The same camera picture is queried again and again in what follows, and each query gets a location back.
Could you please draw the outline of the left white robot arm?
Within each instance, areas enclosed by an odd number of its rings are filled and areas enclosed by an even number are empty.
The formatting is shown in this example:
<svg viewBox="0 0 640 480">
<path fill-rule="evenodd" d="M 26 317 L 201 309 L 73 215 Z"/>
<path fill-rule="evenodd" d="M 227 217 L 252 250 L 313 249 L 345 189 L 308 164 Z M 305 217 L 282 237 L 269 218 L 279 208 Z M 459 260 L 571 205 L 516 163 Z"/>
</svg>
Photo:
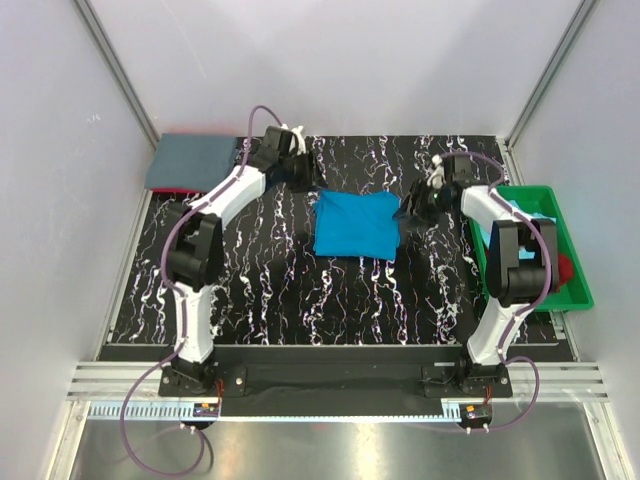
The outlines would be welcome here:
<svg viewBox="0 0 640 480">
<path fill-rule="evenodd" d="M 161 393 L 216 393 L 214 341 L 210 333 L 213 287 L 224 267 L 223 234 L 229 223 L 269 188 L 292 192 L 326 186 L 302 125 L 269 126 L 257 147 L 246 150 L 228 176 L 201 198 L 174 209 L 174 224 L 161 253 L 161 274 L 174 298 L 176 342 L 161 362 Z"/>
</svg>

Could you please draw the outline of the bright blue t shirt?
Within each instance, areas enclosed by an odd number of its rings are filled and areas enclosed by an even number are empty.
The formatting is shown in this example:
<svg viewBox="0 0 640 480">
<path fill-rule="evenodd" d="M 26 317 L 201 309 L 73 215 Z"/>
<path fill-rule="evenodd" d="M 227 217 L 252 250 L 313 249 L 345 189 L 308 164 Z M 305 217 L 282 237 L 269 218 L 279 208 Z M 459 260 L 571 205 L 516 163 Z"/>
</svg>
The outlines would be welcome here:
<svg viewBox="0 0 640 480">
<path fill-rule="evenodd" d="M 394 261 L 400 245 L 394 218 L 399 207 L 400 199 L 386 191 L 365 195 L 322 191 L 314 204 L 314 253 Z"/>
</svg>

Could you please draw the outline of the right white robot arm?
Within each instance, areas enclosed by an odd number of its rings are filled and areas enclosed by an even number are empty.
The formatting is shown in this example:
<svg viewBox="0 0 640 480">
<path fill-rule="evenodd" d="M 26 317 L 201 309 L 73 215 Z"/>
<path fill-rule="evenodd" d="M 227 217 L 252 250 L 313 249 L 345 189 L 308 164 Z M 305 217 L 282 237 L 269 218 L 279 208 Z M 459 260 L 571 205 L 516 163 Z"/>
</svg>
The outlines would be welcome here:
<svg viewBox="0 0 640 480">
<path fill-rule="evenodd" d="M 526 317 L 559 281 L 557 227 L 509 203 L 497 190 L 504 170 L 479 153 L 435 155 L 433 171 L 415 181 L 394 214 L 432 226 L 457 209 L 490 233 L 486 308 L 443 384 L 466 396 L 501 382 L 507 351 Z"/>
</svg>

